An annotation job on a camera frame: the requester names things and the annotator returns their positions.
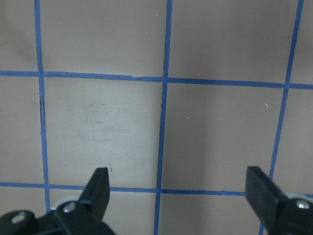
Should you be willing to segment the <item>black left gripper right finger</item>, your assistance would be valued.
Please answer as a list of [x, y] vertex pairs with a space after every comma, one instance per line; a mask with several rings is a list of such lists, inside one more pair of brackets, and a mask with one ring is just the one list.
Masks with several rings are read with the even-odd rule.
[[246, 169], [245, 196], [263, 225], [274, 225], [286, 195], [258, 166]]

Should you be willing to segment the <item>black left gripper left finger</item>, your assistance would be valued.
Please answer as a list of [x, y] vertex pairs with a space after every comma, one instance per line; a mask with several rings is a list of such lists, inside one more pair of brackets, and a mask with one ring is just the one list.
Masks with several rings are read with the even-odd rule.
[[104, 218], [110, 200], [108, 168], [97, 168], [79, 197], [91, 215], [99, 222]]

